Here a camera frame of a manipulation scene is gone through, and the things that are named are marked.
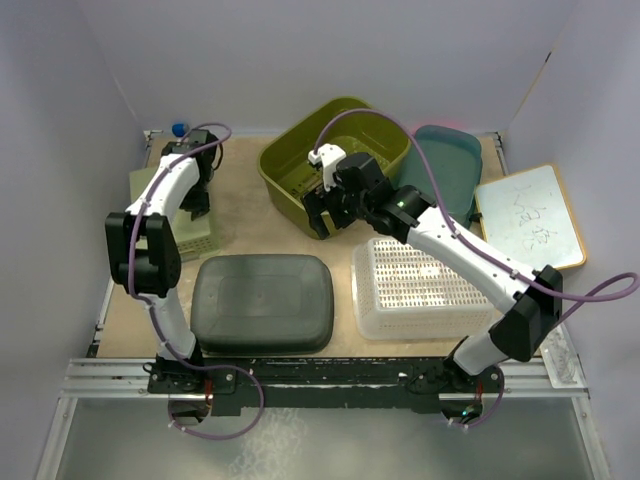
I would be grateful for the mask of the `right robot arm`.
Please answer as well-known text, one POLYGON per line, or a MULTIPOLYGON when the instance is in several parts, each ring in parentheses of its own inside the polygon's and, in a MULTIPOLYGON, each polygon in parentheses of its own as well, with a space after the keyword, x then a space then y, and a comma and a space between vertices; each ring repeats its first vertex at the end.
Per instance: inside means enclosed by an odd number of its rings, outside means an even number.
POLYGON ((529 361, 561 316, 562 275, 551 266, 536 270, 476 236, 416 187, 396 188, 368 153, 346 154, 325 144, 308 154, 322 176, 320 186, 302 198, 309 224, 325 239, 329 214, 336 228, 363 220, 377 233, 420 250, 475 286, 501 313, 493 325, 460 341, 446 359, 445 380, 467 391, 480 374, 508 359, 529 361))

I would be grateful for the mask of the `pale green perforated basket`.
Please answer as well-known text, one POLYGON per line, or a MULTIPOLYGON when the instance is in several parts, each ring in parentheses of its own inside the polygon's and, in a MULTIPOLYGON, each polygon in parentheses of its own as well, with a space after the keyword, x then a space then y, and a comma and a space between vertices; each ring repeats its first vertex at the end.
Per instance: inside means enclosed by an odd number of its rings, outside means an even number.
MULTIPOLYGON (((144 168, 129 173, 131 202, 143 193, 157 168, 144 168)), ((209 211, 193 219, 192 213, 178 209, 171 229, 183 262, 213 255, 220 250, 220 236, 216 226, 213 204, 209 211)))

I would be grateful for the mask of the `white perforated basket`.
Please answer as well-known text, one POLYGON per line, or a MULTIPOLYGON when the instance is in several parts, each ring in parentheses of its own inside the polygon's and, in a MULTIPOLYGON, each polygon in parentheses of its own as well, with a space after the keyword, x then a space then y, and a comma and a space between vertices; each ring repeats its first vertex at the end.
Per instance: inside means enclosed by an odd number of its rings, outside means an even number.
POLYGON ((390 238, 355 247, 351 277, 356 326, 368 340, 455 339, 497 319, 477 288, 442 262, 390 238))

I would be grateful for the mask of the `dark grey tub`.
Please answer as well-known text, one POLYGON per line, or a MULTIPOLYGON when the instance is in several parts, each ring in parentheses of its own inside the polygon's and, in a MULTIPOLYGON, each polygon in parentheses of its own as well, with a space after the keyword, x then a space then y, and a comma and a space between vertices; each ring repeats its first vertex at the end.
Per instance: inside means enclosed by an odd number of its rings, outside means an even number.
POLYGON ((200 267, 190 327, 210 355, 311 354, 331 340, 329 268, 302 254, 219 256, 200 267))

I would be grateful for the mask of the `teal translucent tub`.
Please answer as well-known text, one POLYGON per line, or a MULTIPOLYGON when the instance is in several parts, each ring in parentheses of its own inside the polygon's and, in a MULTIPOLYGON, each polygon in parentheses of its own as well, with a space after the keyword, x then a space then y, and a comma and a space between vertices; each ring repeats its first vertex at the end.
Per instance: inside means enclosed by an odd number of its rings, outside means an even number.
MULTIPOLYGON (((482 147, 473 135, 437 125, 416 130, 414 138, 425 153, 448 213, 465 228, 475 212, 475 190, 482 173, 482 147)), ((435 199, 432 182, 414 146, 395 175, 395 188, 411 185, 435 199)))

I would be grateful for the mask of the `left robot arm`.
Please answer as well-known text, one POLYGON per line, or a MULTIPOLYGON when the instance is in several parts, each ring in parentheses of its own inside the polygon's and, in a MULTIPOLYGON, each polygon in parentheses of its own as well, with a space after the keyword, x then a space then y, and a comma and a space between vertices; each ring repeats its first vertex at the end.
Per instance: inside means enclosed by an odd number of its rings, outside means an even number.
POLYGON ((105 220, 112 280, 144 306, 157 341, 156 359, 174 363, 171 381, 184 392, 201 388, 209 368, 179 301, 182 262, 171 220, 189 192, 209 179, 212 150, 232 136, 231 128, 220 122, 197 129, 208 134, 212 127, 225 132, 199 144, 191 140, 191 132, 185 133, 178 151, 161 157, 138 198, 105 220))

